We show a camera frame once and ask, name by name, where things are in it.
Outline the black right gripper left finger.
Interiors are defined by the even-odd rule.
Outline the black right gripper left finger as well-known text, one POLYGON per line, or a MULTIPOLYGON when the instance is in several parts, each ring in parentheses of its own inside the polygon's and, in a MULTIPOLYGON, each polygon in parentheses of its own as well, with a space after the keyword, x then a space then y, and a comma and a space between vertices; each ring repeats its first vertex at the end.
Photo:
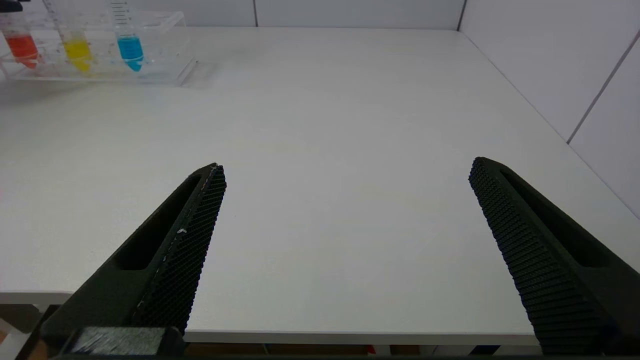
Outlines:
POLYGON ((215 162, 190 174, 41 326, 51 347, 83 328, 185 332, 226 193, 215 162))

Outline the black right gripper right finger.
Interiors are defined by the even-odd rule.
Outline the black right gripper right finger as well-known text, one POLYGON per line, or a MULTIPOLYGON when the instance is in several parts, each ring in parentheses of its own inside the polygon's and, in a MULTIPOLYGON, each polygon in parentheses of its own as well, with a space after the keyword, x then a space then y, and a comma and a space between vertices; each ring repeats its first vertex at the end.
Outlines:
POLYGON ((542 353, 637 356, 639 273, 504 164, 468 181, 542 353))

